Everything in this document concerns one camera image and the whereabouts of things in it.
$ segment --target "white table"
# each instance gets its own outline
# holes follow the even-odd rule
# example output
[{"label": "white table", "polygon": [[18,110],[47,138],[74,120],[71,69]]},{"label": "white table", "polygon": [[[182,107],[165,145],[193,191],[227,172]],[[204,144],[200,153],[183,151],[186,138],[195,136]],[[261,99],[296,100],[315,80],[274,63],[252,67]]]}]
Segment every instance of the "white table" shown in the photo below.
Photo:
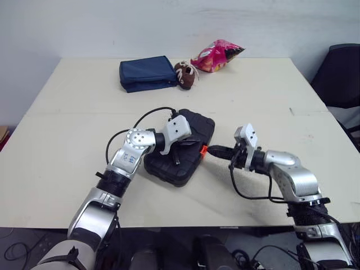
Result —
[{"label": "white table", "polygon": [[[342,222],[360,220],[360,156],[290,59],[235,59],[217,73],[201,72],[190,91],[137,93],[120,86],[120,61],[61,60],[0,153],[0,226],[67,228],[97,184],[95,172],[104,171],[107,140],[143,113],[166,105],[214,119],[211,144],[233,146],[236,128],[251,122],[264,150],[292,152],[316,175],[332,200],[330,214]],[[140,127],[159,129],[168,116],[157,112]],[[114,140],[111,154],[122,143],[121,136]],[[141,166],[119,210],[122,226],[293,223],[285,205],[239,197],[227,165],[207,154],[182,188]],[[235,176],[244,193],[267,193],[266,177],[243,170]],[[273,193],[280,195],[277,187]]]}]

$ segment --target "white bracket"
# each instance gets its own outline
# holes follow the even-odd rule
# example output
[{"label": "white bracket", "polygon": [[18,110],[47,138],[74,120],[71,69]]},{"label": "white bracket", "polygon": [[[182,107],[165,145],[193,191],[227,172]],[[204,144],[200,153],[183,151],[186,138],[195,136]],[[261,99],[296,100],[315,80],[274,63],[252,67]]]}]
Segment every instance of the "white bracket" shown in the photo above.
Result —
[{"label": "white bracket", "polygon": [[239,127],[235,131],[234,137],[237,143],[240,143],[241,139],[245,140],[247,150],[245,170],[249,170],[254,152],[257,148],[258,136],[256,135],[253,126],[249,123]]},{"label": "white bracket", "polygon": [[185,139],[191,135],[191,129],[186,118],[178,115],[166,124],[161,133],[165,137],[165,147],[164,151],[161,151],[160,154],[167,155],[174,142]]}]

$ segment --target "snack bag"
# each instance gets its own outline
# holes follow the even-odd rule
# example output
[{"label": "snack bag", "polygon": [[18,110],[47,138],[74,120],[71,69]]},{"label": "snack bag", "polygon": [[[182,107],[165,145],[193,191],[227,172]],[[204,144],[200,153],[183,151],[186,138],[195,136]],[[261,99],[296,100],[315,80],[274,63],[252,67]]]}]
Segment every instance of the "snack bag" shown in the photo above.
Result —
[{"label": "snack bag", "polygon": [[244,48],[224,39],[215,40],[203,49],[199,55],[191,59],[191,64],[207,72],[215,72],[230,62]]}]

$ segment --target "orange object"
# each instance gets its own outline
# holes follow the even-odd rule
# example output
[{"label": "orange object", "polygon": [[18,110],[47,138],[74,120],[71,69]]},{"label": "orange object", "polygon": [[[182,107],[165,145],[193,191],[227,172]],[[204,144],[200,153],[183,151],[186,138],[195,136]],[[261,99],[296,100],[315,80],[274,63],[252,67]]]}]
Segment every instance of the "orange object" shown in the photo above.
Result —
[{"label": "orange object", "polygon": [[207,145],[203,145],[202,146],[202,149],[200,151],[200,154],[201,154],[201,158],[204,158],[206,152],[208,151],[208,146]]}]

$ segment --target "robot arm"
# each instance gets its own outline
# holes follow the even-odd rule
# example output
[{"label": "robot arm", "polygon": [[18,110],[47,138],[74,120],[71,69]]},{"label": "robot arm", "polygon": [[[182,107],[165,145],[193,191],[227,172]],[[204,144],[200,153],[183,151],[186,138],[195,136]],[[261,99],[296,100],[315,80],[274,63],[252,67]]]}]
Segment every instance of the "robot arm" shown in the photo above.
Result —
[{"label": "robot arm", "polygon": [[130,129],[100,180],[92,188],[70,223],[67,240],[54,246],[34,270],[92,270],[96,254],[106,245],[118,223],[117,211],[142,156],[154,151],[166,155],[171,145],[191,135],[182,115],[167,122],[160,133],[154,129]]},{"label": "robot arm", "polygon": [[350,253],[336,223],[328,219],[326,203],[315,175],[301,165],[300,159],[288,152],[257,147],[257,136],[251,124],[235,132],[234,149],[210,146],[208,152],[231,160],[239,152],[235,167],[266,174],[275,180],[288,205],[288,216],[294,219],[294,230],[304,242],[297,247],[302,269],[316,269],[306,260],[327,265],[329,269],[347,269],[354,266]]}]

